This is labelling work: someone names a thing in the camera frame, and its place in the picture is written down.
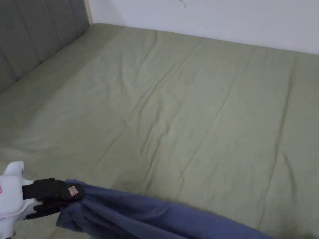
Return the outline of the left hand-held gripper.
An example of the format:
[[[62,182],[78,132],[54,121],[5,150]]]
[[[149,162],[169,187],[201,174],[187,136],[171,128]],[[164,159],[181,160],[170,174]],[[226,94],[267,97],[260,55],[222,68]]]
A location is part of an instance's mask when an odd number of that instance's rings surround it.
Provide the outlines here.
[[[14,236],[16,222],[24,219],[36,219],[60,213],[68,202],[81,200],[84,189],[78,183],[55,180],[26,180],[23,177],[24,163],[11,162],[0,176],[0,238],[9,239]],[[32,192],[39,201],[62,200],[45,202],[37,205],[36,199],[24,199],[23,186],[32,185]]]

